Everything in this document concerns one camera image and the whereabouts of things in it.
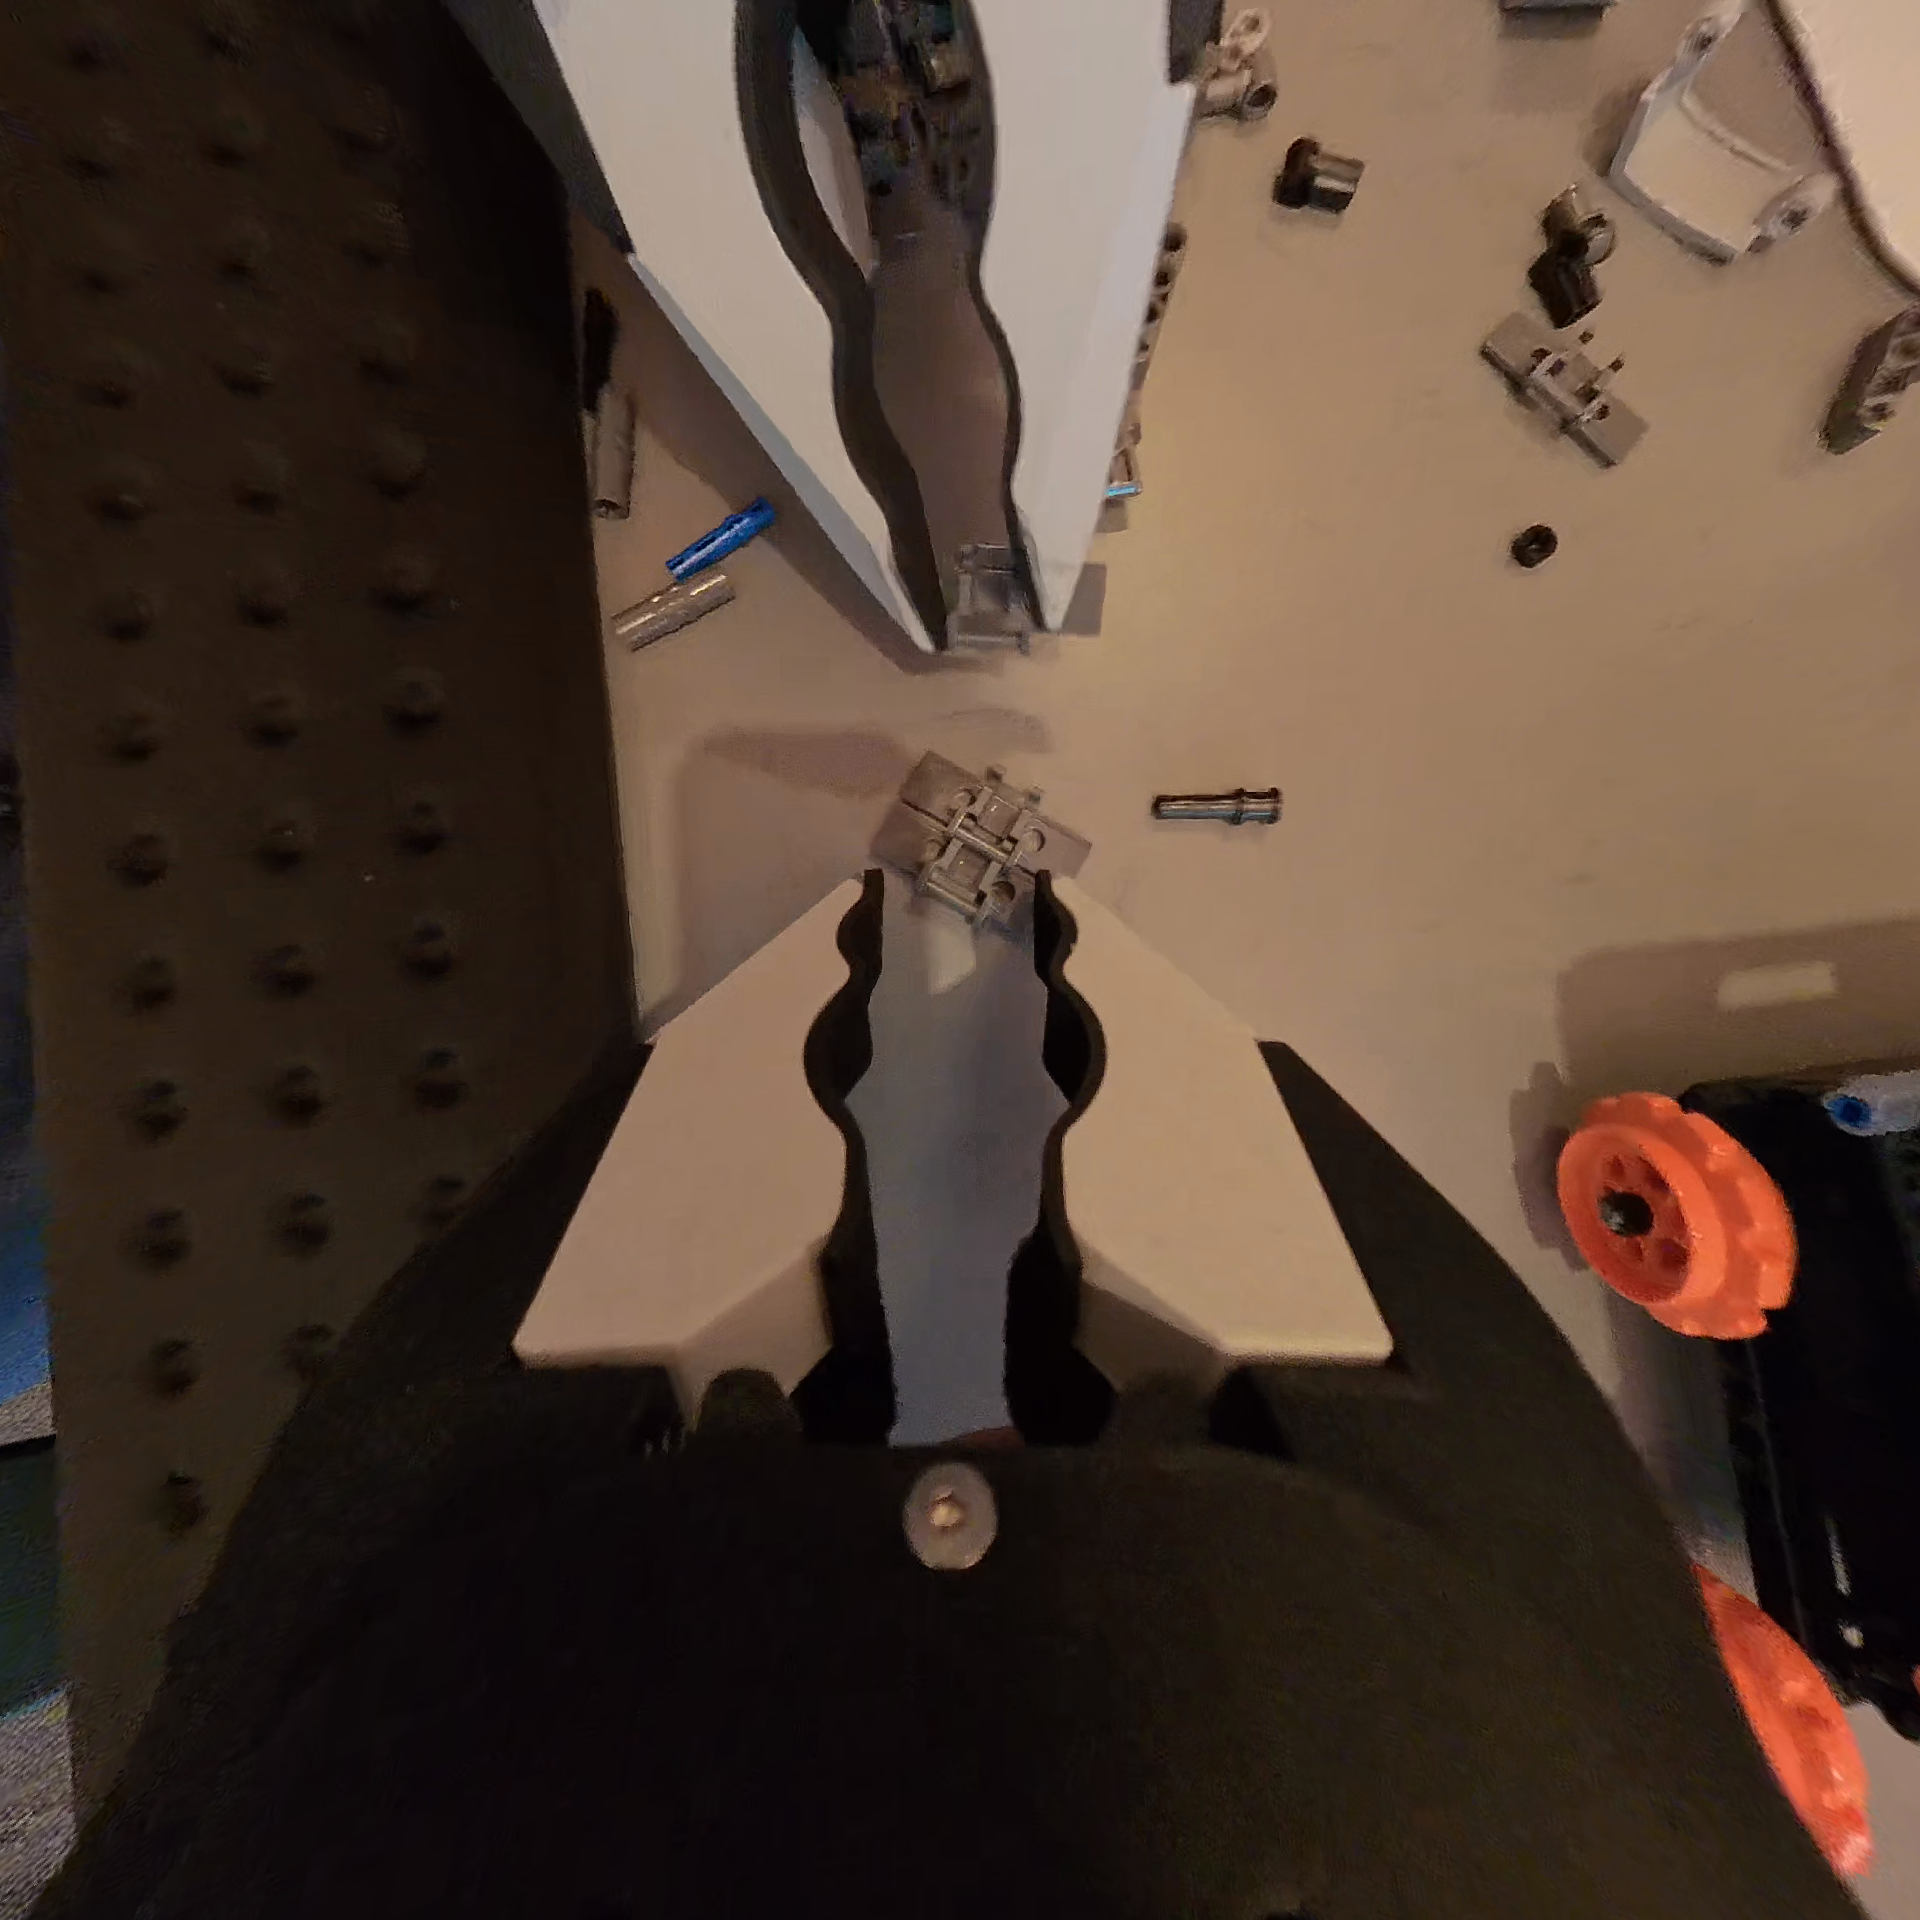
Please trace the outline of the black and grey connector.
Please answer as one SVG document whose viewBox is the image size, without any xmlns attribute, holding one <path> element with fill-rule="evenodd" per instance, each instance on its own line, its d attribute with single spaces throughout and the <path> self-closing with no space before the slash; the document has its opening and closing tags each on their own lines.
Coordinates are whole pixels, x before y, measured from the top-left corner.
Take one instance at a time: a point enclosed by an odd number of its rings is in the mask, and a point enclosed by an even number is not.
<svg viewBox="0 0 1920 1920">
<path fill-rule="evenodd" d="M 1600 268 L 1618 246 L 1615 219 L 1578 187 L 1542 210 L 1545 251 L 1529 267 L 1529 284 L 1553 329 L 1591 319 L 1603 303 Z"/>
</svg>

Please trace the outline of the pile of grey clip plates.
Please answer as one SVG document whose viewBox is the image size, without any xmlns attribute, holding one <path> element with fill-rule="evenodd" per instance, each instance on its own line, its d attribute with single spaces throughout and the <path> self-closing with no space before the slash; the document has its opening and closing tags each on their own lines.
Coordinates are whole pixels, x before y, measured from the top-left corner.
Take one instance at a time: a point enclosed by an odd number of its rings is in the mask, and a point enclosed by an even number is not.
<svg viewBox="0 0 1920 1920">
<path fill-rule="evenodd" d="M 803 3 L 799 30 L 847 122 L 872 201 L 906 181 L 949 210 L 983 213 L 992 193 L 992 102 L 970 4 Z M 1201 121 L 1258 122 L 1276 105 L 1271 18 L 1220 3 L 1170 4 L 1168 62 L 1195 85 Z"/>
</svg>

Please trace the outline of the grey tube connector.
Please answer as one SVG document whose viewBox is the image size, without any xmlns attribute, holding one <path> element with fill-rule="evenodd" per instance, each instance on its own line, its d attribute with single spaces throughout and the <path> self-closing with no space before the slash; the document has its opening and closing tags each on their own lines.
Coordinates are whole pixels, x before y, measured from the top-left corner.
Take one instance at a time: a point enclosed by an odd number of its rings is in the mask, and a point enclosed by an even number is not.
<svg viewBox="0 0 1920 1920">
<path fill-rule="evenodd" d="M 732 606 L 736 588 L 723 570 L 709 570 L 659 588 L 614 615 L 608 637 L 614 644 L 638 653 L 672 639 L 715 612 Z"/>
</svg>

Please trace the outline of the black dimpled foam pad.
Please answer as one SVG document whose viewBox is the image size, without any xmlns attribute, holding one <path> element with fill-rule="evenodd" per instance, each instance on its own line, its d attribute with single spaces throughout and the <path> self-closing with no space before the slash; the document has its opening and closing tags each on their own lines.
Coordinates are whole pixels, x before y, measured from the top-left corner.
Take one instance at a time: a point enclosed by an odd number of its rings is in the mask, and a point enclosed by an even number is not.
<svg viewBox="0 0 1920 1920">
<path fill-rule="evenodd" d="M 628 1033 L 565 187 L 442 4 L 4 4 L 62 1645 L 97 1804 L 277 1433 Z"/>
</svg>

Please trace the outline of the grey clip plate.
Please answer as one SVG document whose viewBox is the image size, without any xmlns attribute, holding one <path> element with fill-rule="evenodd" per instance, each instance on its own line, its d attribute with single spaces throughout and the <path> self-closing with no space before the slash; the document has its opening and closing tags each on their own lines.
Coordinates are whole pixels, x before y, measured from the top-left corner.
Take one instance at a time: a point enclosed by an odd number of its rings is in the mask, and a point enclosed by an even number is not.
<svg viewBox="0 0 1920 1920">
<path fill-rule="evenodd" d="M 1017 546 L 966 541 L 955 552 L 946 651 L 956 657 L 1035 651 L 1040 616 Z"/>
</svg>

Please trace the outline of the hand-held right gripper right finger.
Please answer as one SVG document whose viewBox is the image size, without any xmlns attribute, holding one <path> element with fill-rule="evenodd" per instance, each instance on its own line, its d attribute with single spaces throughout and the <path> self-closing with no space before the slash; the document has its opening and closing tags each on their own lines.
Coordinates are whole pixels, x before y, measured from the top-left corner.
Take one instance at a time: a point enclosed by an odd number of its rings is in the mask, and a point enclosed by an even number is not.
<svg viewBox="0 0 1920 1920">
<path fill-rule="evenodd" d="M 1013 1261 L 1013 1426 L 1085 1446 L 1173 1382 L 1377 1370 L 1394 1339 L 1257 1031 L 1069 876 L 1031 941 L 1065 1111 Z"/>
</svg>

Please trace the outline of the blue plastic pin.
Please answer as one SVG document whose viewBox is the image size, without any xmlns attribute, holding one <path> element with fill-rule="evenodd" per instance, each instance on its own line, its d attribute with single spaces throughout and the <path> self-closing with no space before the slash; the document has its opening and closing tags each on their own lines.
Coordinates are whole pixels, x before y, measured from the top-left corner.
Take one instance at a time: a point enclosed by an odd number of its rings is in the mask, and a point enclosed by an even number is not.
<svg viewBox="0 0 1920 1920">
<path fill-rule="evenodd" d="M 767 534 L 777 520 L 778 513 L 773 503 L 759 496 L 675 552 L 666 561 L 669 578 L 675 585 L 687 585 L 726 564 L 736 552 Z"/>
</svg>

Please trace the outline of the grey clip plate assembly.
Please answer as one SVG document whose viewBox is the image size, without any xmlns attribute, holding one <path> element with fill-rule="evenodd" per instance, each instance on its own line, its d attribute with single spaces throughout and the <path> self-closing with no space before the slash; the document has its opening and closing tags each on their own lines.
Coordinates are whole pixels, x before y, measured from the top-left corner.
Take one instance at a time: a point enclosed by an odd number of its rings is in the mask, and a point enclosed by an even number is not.
<svg viewBox="0 0 1920 1920">
<path fill-rule="evenodd" d="M 1021 939 L 1035 920 L 1040 876 L 1078 876 L 1092 842 L 1050 818 L 1042 796 L 1001 768 L 980 774 L 926 753 L 887 805 L 872 857 L 975 932 Z"/>
</svg>

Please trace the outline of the grey plate with clips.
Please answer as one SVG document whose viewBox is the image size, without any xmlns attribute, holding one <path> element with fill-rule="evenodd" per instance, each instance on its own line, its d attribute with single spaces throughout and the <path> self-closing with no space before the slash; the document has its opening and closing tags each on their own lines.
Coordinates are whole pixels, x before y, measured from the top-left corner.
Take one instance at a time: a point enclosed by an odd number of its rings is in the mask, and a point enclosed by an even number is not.
<svg viewBox="0 0 1920 1920">
<path fill-rule="evenodd" d="M 1625 359 L 1596 359 L 1588 330 L 1554 330 L 1515 313 L 1480 345 L 1480 359 L 1527 408 L 1600 468 L 1618 468 L 1645 442 L 1648 423 L 1618 393 Z"/>
</svg>

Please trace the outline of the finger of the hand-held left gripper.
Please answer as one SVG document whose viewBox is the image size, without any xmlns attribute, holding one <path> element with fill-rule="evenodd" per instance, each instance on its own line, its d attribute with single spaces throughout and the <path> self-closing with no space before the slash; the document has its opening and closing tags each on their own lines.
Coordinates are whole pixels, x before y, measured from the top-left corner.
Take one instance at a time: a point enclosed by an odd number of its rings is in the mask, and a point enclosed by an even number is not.
<svg viewBox="0 0 1920 1920">
<path fill-rule="evenodd" d="M 1165 3 L 972 4 L 992 109 L 978 287 L 1014 377 L 1013 531 L 1065 627 L 1122 432 L 1195 88 Z"/>
<path fill-rule="evenodd" d="M 805 150 L 799 6 L 535 10 L 637 277 L 871 599 L 944 651 L 922 488 L 878 399 L 875 297 Z"/>
</svg>

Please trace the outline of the grey perforated beam assembly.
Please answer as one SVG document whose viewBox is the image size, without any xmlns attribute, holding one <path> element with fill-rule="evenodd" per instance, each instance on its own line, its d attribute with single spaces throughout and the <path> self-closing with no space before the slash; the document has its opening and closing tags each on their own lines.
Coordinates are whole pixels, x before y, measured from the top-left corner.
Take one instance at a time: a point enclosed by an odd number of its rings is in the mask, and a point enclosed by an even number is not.
<svg viewBox="0 0 1920 1920">
<path fill-rule="evenodd" d="M 1126 404 L 1116 435 L 1115 456 L 1108 468 L 1106 493 L 1102 494 L 1102 507 L 1106 510 L 1125 508 L 1143 493 L 1143 395 L 1154 364 L 1160 334 L 1165 330 L 1166 313 L 1174 298 L 1174 288 L 1179 287 L 1187 258 L 1188 229 L 1181 221 L 1173 219 L 1165 227 L 1149 293 L 1149 305 L 1134 346 Z"/>
</svg>

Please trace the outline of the pale curved panel with pins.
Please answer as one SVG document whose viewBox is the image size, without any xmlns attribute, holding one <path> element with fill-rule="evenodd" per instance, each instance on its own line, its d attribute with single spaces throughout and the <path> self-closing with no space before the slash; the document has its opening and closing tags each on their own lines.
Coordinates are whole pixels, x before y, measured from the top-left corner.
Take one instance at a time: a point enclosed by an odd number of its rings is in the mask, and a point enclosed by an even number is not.
<svg viewBox="0 0 1920 1920">
<path fill-rule="evenodd" d="M 1843 197 L 1825 164 L 1789 161 L 1746 139 L 1711 109 L 1702 79 L 1753 10 L 1711 4 L 1675 59 L 1632 109 L 1604 181 L 1632 210 L 1718 267 L 1804 233 Z"/>
</svg>

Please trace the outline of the grey angled holed beam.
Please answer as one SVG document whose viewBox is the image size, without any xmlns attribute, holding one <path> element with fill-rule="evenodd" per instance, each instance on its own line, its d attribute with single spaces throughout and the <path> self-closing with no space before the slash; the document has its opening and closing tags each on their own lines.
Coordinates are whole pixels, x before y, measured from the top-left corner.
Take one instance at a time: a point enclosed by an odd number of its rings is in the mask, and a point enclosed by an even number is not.
<svg viewBox="0 0 1920 1920">
<path fill-rule="evenodd" d="M 1857 345 L 1820 426 L 1829 455 L 1849 455 L 1895 418 L 1918 380 L 1918 305 L 1912 303 Z"/>
</svg>

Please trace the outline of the white rounded tray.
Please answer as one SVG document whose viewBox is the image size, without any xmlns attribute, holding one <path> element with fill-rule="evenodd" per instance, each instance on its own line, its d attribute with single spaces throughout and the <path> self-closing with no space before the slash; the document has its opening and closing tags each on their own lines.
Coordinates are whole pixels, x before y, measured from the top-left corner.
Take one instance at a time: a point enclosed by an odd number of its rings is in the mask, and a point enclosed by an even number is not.
<svg viewBox="0 0 1920 1920">
<path fill-rule="evenodd" d="M 1886 268 L 1918 284 L 1918 4 L 1777 3 L 1846 191 Z"/>
</svg>

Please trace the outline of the black toy car orange wheels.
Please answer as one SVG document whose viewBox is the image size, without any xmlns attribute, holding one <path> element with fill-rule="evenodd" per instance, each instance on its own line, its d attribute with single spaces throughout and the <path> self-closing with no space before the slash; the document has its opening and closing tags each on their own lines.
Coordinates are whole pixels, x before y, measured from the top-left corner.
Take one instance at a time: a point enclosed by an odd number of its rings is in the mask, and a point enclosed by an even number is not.
<svg viewBox="0 0 1920 1920">
<path fill-rule="evenodd" d="M 1600 1099 L 1554 1191 L 1599 1280 L 1718 1351 L 1756 1596 L 1694 1579 L 1777 1783 L 1858 1879 L 1875 1841 L 1846 1711 L 1917 1743 L 1917 1067 Z"/>
</svg>

